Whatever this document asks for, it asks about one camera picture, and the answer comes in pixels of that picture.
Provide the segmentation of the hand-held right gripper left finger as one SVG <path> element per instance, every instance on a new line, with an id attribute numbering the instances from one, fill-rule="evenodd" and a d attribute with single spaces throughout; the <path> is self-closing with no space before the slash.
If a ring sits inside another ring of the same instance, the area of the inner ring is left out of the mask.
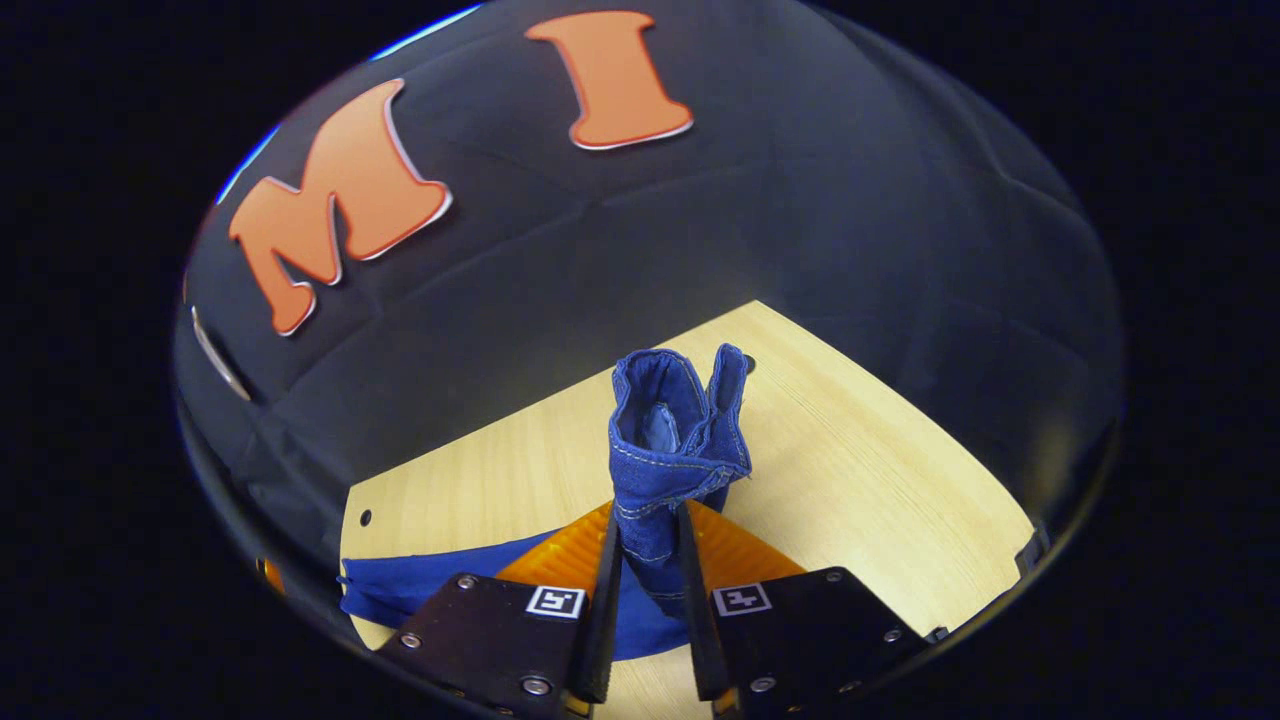
<path id="1" fill-rule="evenodd" d="M 453 575 L 378 661 L 479 716 L 589 716 L 609 689 L 621 565 L 603 503 L 494 577 Z"/>

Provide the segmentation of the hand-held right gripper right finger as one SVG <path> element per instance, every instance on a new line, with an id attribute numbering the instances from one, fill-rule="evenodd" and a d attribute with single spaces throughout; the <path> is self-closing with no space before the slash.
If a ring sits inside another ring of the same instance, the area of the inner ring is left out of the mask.
<path id="1" fill-rule="evenodd" d="M 931 646 L 846 568 L 806 570 L 695 500 L 678 559 L 698 694 L 714 706 L 845 706 Z"/>

